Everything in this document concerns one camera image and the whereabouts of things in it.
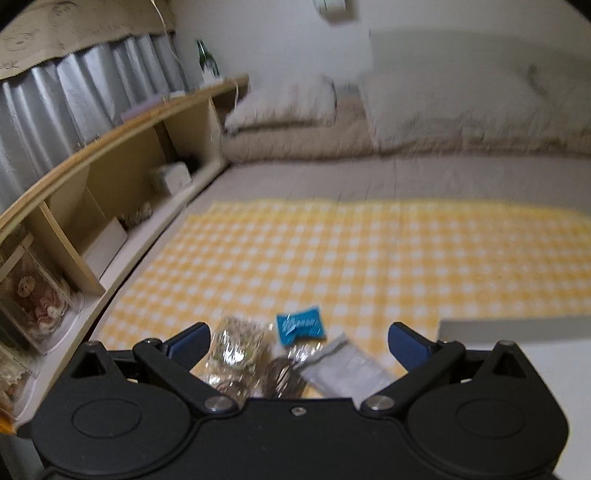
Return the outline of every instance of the yellow checkered cloth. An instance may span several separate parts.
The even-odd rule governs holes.
[[[344,330],[387,368],[392,322],[434,339],[440,319],[590,314],[591,219],[502,203],[216,204],[187,219],[100,340],[124,349],[312,305],[329,339]]]

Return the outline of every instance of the blue gripper pad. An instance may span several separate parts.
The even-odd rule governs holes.
[[[388,347],[390,353],[408,372],[429,360],[435,350],[438,349],[436,343],[427,340],[400,322],[393,323],[390,326]]]
[[[207,355],[212,334],[205,323],[196,323],[164,342],[164,353],[181,367],[191,370]]]

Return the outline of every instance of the white packet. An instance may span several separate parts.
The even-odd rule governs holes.
[[[344,333],[296,370],[322,396],[352,398],[357,408],[396,380],[392,373],[352,344]]]

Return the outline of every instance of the curtain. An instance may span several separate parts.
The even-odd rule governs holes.
[[[144,35],[44,62],[1,83],[0,213],[85,144],[154,95],[187,91],[166,35]]]

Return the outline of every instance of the blue snack packet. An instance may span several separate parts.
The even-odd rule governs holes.
[[[289,346],[300,338],[323,339],[325,337],[318,307],[297,313],[278,313],[277,327],[283,346]]]

